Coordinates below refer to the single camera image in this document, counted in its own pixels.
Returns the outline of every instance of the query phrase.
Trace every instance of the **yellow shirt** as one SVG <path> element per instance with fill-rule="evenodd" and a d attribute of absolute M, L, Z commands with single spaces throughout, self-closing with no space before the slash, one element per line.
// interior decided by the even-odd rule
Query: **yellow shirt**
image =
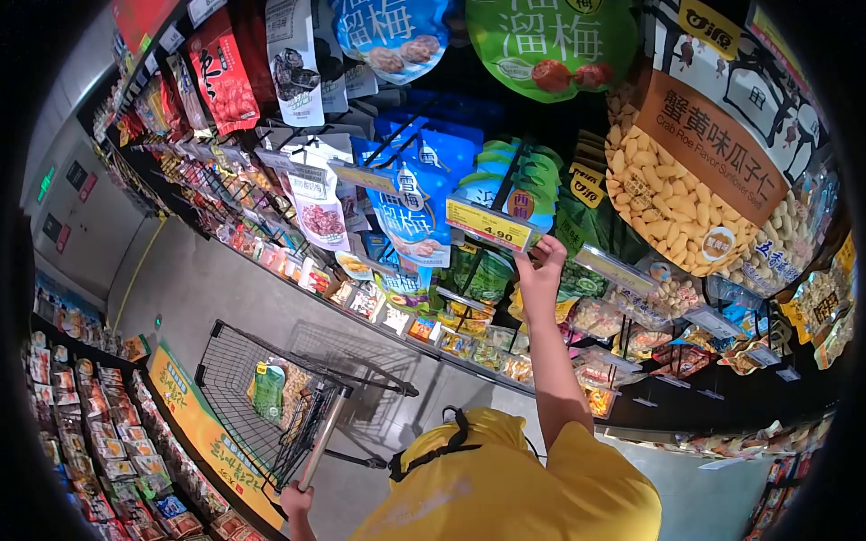
<path fill-rule="evenodd" d="M 570 422 L 544 467 L 527 450 L 526 420 L 490 408 L 466 412 L 464 445 L 391 483 L 391 496 L 353 541 L 426 539 L 654 541 L 662 503 L 652 483 L 615 448 Z M 453 422 L 421 435 L 403 454 L 412 459 L 444 446 Z"/>

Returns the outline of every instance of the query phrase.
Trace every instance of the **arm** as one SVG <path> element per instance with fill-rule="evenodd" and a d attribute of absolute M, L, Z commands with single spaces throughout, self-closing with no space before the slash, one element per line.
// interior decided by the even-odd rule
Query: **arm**
<path fill-rule="evenodd" d="M 520 272 L 523 318 L 529 327 L 541 435 L 549 451 L 568 422 L 577 421 L 592 434 L 592 413 L 554 319 L 565 247 L 544 235 L 531 253 L 541 261 L 541 267 L 535 268 L 521 253 L 514 253 L 514 262 Z"/>
<path fill-rule="evenodd" d="M 305 493 L 298 490 L 298 481 L 292 481 L 280 492 L 280 506 L 288 517 L 292 541 L 316 541 L 307 515 L 313 505 L 315 489 L 311 486 Z"/>

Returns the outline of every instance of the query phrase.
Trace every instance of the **4.90 price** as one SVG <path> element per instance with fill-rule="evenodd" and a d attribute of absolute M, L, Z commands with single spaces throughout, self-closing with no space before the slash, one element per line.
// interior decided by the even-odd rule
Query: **4.90 price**
<path fill-rule="evenodd" d="M 493 231 L 493 228 L 485 228 L 484 230 L 487 231 L 489 234 L 491 234 L 493 236 L 498 236 L 499 238 L 504 239 L 506 241 L 512 241 L 513 240 L 512 236 L 509 233 L 505 233 L 505 232 L 499 231 L 499 230 Z"/>

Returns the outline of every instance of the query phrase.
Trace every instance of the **supermarket aisle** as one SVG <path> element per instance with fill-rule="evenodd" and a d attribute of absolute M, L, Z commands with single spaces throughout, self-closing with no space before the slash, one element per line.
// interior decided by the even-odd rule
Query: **supermarket aisle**
<path fill-rule="evenodd" d="M 158 331 L 157 316 L 162 320 Z M 126 335 L 144 333 L 154 346 L 164 338 L 178 361 L 194 373 L 216 319 L 286 349 L 353 352 L 418 389 L 417 398 L 375 390 L 357 394 L 331 439 L 329 448 L 335 451 L 389 459 L 436 426 L 442 408 L 453 404 L 465 409 L 490 406 L 526 417 L 526 435 L 543 454 L 534 400 L 421 358 L 171 219 L 142 265 L 120 329 Z M 769 469 L 766 461 L 699 470 L 702 459 L 599 439 L 619 448 L 656 485 L 662 496 L 662 541 L 739 538 Z M 385 472 L 330 457 L 323 459 L 313 484 L 316 501 L 310 519 L 320 541 L 348 538 L 389 491 Z"/>

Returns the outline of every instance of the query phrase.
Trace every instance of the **green sign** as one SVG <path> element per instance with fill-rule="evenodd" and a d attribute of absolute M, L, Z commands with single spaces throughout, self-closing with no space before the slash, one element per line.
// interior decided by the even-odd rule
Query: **green sign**
<path fill-rule="evenodd" d="M 51 179 L 54 177 L 54 167 L 48 170 L 45 177 L 42 178 L 42 183 L 39 184 L 39 195 L 36 196 L 36 202 L 41 203 L 42 198 L 48 193 L 48 187 L 51 185 Z"/>

